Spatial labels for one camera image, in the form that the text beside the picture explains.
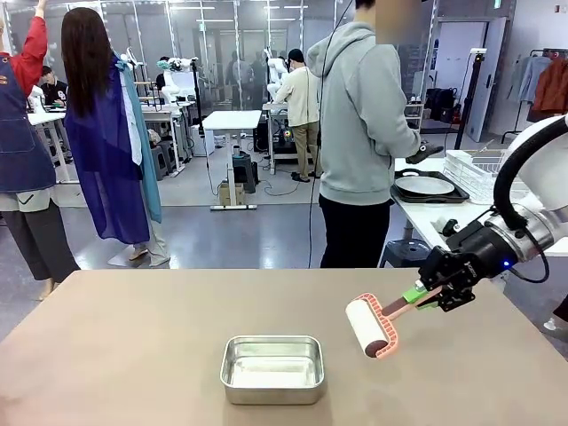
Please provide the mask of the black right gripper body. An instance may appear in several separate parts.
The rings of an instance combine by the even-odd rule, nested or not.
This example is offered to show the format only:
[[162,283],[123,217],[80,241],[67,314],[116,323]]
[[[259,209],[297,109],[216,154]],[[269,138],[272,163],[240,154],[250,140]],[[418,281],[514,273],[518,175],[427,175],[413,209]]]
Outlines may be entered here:
[[494,229],[462,229],[446,240],[454,253],[446,285],[471,288],[492,279],[517,263],[517,253]]

